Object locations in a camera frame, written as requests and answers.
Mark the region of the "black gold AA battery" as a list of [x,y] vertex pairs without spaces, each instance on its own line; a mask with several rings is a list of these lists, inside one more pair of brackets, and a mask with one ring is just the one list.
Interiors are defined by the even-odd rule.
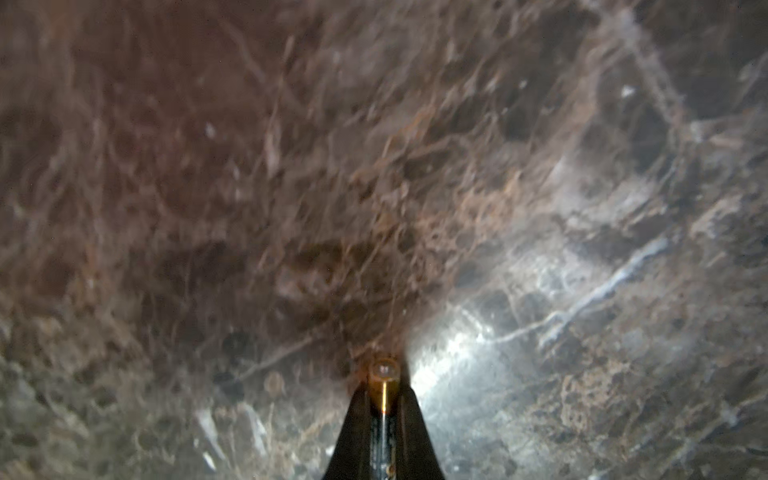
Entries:
[[396,478],[396,406],[400,381],[401,367],[393,358],[376,359],[369,367],[370,471],[375,480]]

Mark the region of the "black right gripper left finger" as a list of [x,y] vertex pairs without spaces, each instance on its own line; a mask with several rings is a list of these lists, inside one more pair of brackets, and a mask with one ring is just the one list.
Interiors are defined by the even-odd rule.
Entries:
[[370,397],[366,383],[352,395],[323,480],[369,480],[371,478]]

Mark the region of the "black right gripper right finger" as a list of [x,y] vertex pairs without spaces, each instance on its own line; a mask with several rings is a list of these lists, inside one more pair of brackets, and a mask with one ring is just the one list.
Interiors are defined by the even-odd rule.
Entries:
[[397,399],[395,471],[399,480],[444,480],[414,390],[400,389]]

